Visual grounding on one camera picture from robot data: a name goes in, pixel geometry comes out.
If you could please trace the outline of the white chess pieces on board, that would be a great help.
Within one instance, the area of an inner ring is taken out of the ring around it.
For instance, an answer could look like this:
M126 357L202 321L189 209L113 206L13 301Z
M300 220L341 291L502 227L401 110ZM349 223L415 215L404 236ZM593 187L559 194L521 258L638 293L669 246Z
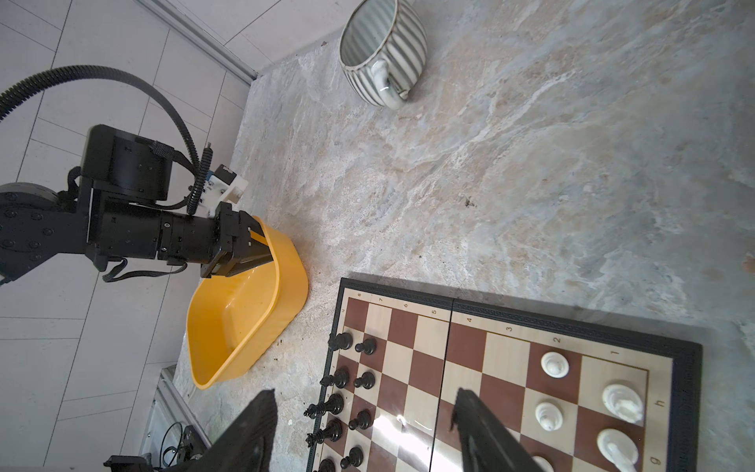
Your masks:
M546 374L541 366L544 350L537 350L529 361L520 433L529 439L565 454L568 469L575 471L578 463L586 463L605 471L617 466L603 456L597 438L603 430L623 432L638 448L637 471L643 469L645 426L628 423L613 415L603 403L608 385L627 385L642 399L646 398L648 372L603 359L564 351L569 363L568 374L560 379ZM542 403L556 405L562 413L562 426L554 431L544 429L536 417Z

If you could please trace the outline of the brown white chessboard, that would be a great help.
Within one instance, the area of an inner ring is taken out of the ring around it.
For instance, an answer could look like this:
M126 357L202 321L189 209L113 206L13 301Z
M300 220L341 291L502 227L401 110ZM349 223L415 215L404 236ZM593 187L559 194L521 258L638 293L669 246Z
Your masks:
M556 379L569 372L564 351L647 371L645 399L608 385L605 407L644 424L641 471L697 467L697 343L356 279L340 283L330 336L339 328L373 334L385 350L367 471L461 470L458 432L450 430L458 389L474 391L542 468L571 471L565 454L520 433L529 361L541 349L541 366ZM546 430L562 426L556 405L538 405L536 417ZM637 471L638 448L623 432L603 430L597 444L615 471Z

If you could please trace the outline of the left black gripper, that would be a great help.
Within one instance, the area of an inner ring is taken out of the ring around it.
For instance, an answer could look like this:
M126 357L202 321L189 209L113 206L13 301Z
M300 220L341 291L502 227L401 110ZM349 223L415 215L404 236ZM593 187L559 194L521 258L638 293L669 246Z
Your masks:
M260 223L220 203L213 218L160 214L158 258L169 265L201 266L201 277L233 277L273 261Z

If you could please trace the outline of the aluminium rail frame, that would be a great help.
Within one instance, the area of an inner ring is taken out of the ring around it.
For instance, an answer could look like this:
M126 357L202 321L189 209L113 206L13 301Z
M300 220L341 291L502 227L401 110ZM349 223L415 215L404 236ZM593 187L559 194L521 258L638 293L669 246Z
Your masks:
M210 449L212 442L173 383L175 371L173 365L160 372L137 452L110 456L106 471L184 471Z

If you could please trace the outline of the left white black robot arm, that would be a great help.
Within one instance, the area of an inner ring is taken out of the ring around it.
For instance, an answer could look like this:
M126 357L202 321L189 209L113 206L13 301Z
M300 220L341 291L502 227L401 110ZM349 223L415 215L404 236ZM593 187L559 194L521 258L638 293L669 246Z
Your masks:
M107 283L131 278L131 259L163 261L169 275L195 264L204 278L233 277L273 260L263 224L230 203L235 174L212 166L212 149L197 149L175 107L141 78L99 65L53 68L3 92L1 112L9 115L49 88L82 80L118 82L147 94L172 120L184 149L99 124L88 131L65 190L3 185L3 283L59 254L87 257Z

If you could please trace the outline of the black chess pieces on board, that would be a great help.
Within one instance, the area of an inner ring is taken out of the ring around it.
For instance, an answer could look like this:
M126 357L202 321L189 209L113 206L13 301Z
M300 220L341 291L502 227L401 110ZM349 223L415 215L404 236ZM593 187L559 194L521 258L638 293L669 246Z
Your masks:
M309 471L367 471L379 413L383 342L355 328L328 340L320 398L307 408L315 420L306 436Z

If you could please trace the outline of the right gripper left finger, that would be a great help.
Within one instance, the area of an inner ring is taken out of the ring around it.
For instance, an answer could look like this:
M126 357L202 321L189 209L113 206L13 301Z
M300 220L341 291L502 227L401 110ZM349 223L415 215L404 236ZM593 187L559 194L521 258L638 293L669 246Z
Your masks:
M221 437L183 471L269 471L277 426L273 389L261 391Z

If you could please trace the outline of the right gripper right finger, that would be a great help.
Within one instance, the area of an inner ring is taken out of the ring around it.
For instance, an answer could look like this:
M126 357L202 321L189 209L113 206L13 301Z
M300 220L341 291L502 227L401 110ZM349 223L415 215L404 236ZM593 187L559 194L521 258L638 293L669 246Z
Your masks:
M458 389L450 430L458 432L464 472L542 471L471 389Z

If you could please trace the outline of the yellow plastic tray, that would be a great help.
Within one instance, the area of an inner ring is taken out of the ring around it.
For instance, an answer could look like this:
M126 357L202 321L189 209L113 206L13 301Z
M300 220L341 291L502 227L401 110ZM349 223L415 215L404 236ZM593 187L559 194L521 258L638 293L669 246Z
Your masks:
M211 277L187 312L191 374L198 389L239 378L302 311L309 281L291 239L260 218L273 260L233 277Z

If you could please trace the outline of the white ribbed ceramic cup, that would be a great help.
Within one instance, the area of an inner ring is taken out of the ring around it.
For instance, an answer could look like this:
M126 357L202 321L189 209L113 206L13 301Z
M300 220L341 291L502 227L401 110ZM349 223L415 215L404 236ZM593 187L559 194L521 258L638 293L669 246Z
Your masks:
M340 35L338 58L362 100L397 110L423 74L428 39L410 2L364 0Z

